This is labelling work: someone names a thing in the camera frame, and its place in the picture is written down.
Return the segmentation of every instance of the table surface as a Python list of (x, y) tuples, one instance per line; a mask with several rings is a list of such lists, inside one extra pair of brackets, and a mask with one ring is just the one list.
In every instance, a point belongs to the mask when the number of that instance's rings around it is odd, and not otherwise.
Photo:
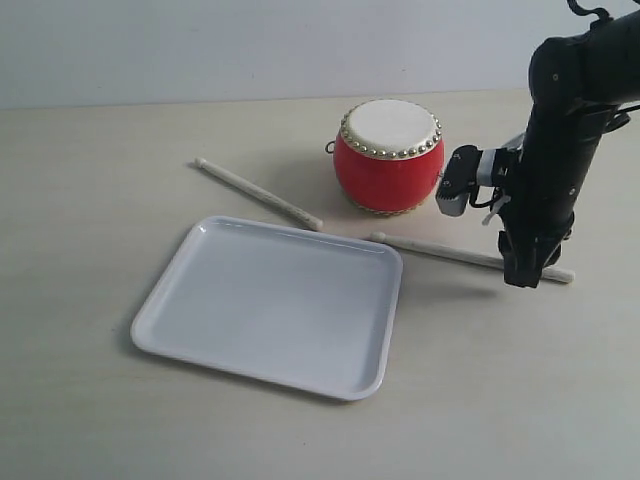
[[(525, 91), (402, 96), (447, 155), (527, 121)], [(210, 215), (294, 225), (202, 156), (324, 219), (497, 253), (486, 212), (395, 218), (341, 194), (324, 145), (363, 98), (0, 112), (0, 478), (636, 479), (640, 241), (633, 122), (606, 136), (560, 266), (570, 286), (403, 253), (381, 389), (340, 404), (143, 354), (132, 319)]]

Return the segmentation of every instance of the drum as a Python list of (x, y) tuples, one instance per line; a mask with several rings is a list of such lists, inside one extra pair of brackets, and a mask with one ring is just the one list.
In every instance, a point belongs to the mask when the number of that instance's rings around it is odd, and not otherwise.
[(326, 151), (333, 154), (347, 196), (383, 214), (420, 205), (436, 186), (444, 163), (438, 119), (420, 105), (393, 99), (369, 101), (347, 112)]

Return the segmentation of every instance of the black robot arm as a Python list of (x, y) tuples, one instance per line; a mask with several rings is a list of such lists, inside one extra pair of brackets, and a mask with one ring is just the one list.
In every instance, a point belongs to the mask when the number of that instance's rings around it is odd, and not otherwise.
[[(582, 35), (549, 38), (536, 49), (522, 145), (456, 149), (436, 192), (446, 215), (461, 215), (467, 202), (497, 213), (504, 280), (519, 287), (537, 287), (542, 270), (557, 262), (602, 136), (628, 123), (635, 108), (621, 107), (640, 99), (640, 11), (614, 20), (602, 8), (569, 6), (598, 20)], [(480, 187), (494, 189), (484, 204), (477, 203)]]

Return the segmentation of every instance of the white wall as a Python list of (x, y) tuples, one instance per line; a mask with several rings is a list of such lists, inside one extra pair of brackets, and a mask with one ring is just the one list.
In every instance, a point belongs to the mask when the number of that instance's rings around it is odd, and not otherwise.
[(533, 49), (589, 21), (566, 0), (0, 0), (0, 108), (524, 87)]

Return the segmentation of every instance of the tray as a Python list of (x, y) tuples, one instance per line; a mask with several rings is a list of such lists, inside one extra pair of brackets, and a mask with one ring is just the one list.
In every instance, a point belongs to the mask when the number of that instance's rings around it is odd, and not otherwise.
[(402, 260), (386, 245), (210, 217), (131, 327), (146, 352), (346, 401), (382, 383)]

